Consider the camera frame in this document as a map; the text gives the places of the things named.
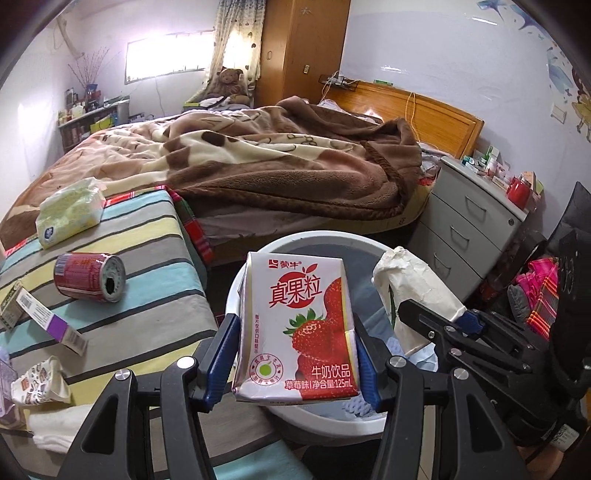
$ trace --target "wall mural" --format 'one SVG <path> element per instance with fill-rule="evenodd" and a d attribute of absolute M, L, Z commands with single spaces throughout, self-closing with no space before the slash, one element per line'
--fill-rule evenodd
<path fill-rule="evenodd" d="M 586 127 L 586 139 L 591 143 L 591 96 L 566 55 L 549 33 L 511 1 L 482 0 L 476 4 L 481 10 L 495 11 L 506 25 L 512 24 L 517 27 L 518 31 L 523 31 L 528 35 L 537 35 L 546 48 L 549 85 L 553 102 L 561 111 L 567 112 L 566 121 L 576 120 L 574 124 L 577 132 L 585 135 Z M 570 107 L 573 108 L 576 118 L 574 115 L 568 114 Z"/>

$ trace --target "red cup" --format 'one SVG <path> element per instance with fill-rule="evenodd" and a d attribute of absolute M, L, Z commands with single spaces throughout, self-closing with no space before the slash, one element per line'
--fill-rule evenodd
<path fill-rule="evenodd" d="M 525 208 L 531 195 L 531 186 L 526 181 L 513 177 L 507 190 L 507 198 L 521 210 Z"/>

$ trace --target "teddy bear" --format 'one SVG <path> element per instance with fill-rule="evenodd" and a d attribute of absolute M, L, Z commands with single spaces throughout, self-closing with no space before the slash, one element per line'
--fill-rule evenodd
<path fill-rule="evenodd" d="M 250 102 L 246 94 L 246 85 L 241 81 L 241 75 L 243 74 L 244 72 L 241 69 L 222 68 L 222 71 L 218 72 L 215 83 L 205 98 L 231 96 L 233 103 L 243 103 L 237 100 Z"/>

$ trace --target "drawer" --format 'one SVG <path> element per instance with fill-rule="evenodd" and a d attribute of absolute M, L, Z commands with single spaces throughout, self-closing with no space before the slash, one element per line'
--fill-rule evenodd
<path fill-rule="evenodd" d="M 421 222 L 484 278 L 501 251 L 474 225 L 435 195 L 429 197 Z"/>
<path fill-rule="evenodd" d="M 461 301 L 466 300 L 482 281 L 450 246 L 421 222 L 408 250 L 427 263 Z"/>
<path fill-rule="evenodd" d="M 520 221 L 494 197 L 450 167 L 442 166 L 433 193 L 504 250 Z"/>

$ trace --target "white wall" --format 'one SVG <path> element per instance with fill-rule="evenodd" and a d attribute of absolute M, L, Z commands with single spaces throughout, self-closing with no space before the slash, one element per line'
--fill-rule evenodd
<path fill-rule="evenodd" d="M 510 1 L 499 2 L 498 12 L 487 4 L 494 2 L 352 0 L 342 73 L 387 80 L 482 118 L 483 143 L 497 146 L 512 171 L 534 170 L 544 184 L 535 220 L 547 236 L 575 182 L 591 190 L 591 143 L 586 125 L 577 131 L 572 105 L 578 88 L 545 31 L 536 25 L 519 30 L 524 19 Z M 568 92 L 550 82 L 549 48 Z M 553 102 L 567 112 L 564 125 L 550 117 Z"/>
<path fill-rule="evenodd" d="M 0 89 L 0 218 L 63 155 L 57 113 L 72 85 L 72 57 L 55 26 L 39 33 Z"/>
<path fill-rule="evenodd" d="M 125 85 L 127 44 L 151 35 L 211 30 L 217 4 L 217 0 L 82 0 L 72 9 L 81 33 L 73 40 L 86 53 L 110 49 L 97 78 L 105 98 L 131 95 L 131 115 L 174 115 L 201 87 L 204 73 L 175 73 Z"/>

